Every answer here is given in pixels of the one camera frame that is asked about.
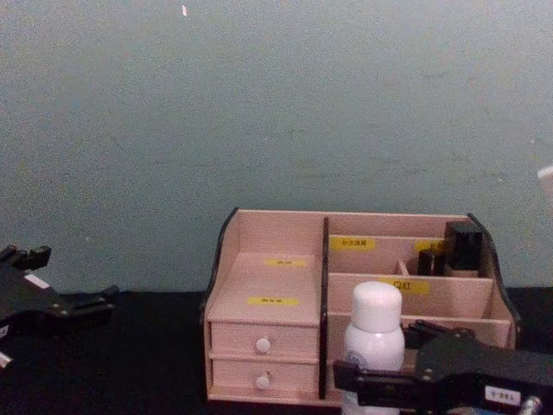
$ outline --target label with text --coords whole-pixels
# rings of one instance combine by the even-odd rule
[[[364,238],[358,236],[331,236],[330,249],[335,250],[353,250],[370,251],[376,249],[377,241],[374,238]]]
[[[297,305],[299,304],[297,298],[285,298],[285,297],[249,297],[249,305]]]
[[[407,294],[420,294],[425,296],[430,293],[430,283],[428,281],[404,278],[379,278],[378,281],[393,285],[398,290]]]
[[[305,266],[303,259],[266,259],[263,263],[268,266]]]
[[[489,385],[486,385],[485,389],[486,400],[499,402],[500,404],[520,406],[520,392],[518,391],[510,391],[509,389]]]
[[[424,251],[425,249],[435,249],[438,252],[445,252],[446,241],[421,239],[415,242],[415,251],[420,252]]]

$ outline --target yellow label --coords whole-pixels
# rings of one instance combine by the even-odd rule
[[[356,236],[331,236],[330,249],[352,249],[354,251],[370,251],[377,247],[374,238],[363,238]]]
[[[415,251],[420,252],[424,251],[425,249],[436,249],[438,252],[445,252],[446,241],[420,239],[415,242]]]
[[[263,263],[268,266],[305,266],[303,259],[266,259]]]
[[[408,294],[426,296],[430,293],[430,283],[428,281],[403,278],[379,278],[378,281],[393,285],[400,291]]]
[[[297,298],[284,298],[284,297],[249,297],[249,305],[297,305],[299,304]]]

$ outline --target white spray bottle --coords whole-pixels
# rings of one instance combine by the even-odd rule
[[[355,287],[352,321],[344,338],[346,361],[370,370],[401,369],[405,351],[401,302],[401,292],[390,284],[367,282]],[[399,415],[399,409],[359,406],[357,393],[342,392],[342,415]]]

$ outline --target white label on gripper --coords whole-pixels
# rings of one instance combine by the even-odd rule
[[[33,283],[37,287],[41,287],[43,290],[50,286],[46,281],[42,281],[40,278],[38,278],[36,275],[33,275],[33,274],[26,275],[25,279]]]
[[[486,385],[486,400],[513,406],[520,406],[520,392]]]

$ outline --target white object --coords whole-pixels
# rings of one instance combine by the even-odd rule
[[[355,287],[352,321],[344,337],[347,361],[371,370],[401,369],[405,352],[401,303],[401,292],[393,285],[368,282]],[[399,409],[359,406],[356,393],[342,392],[342,415],[399,415]]]
[[[391,284],[359,284],[353,289],[352,324],[368,333],[390,333],[399,327],[401,300]]]
[[[268,372],[263,373],[261,376],[259,376],[256,379],[256,386],[257,386],[257,389],[269,389],[270,379],[269,379]]]
[[[0,368],[5,369],[10,362],[11,362],[11,358],[6,354],[0,352]]]
[[[258,353],[261,354],[267,354],[270,350],[270,342],[269,339],[264,337],[263,339],[259,339],[256,342],[256,350]]]
[[[545,167],[537,172],[537,178],[545,194],[553,202],[553,166]]]
[[[50,286],[46,281],[41,280],[40,278],[38,278],[36,275],[33,275],[33,274],[26,275],[25,279],[30,283],[33,283],[37,287],[42,288],[43,290]]]

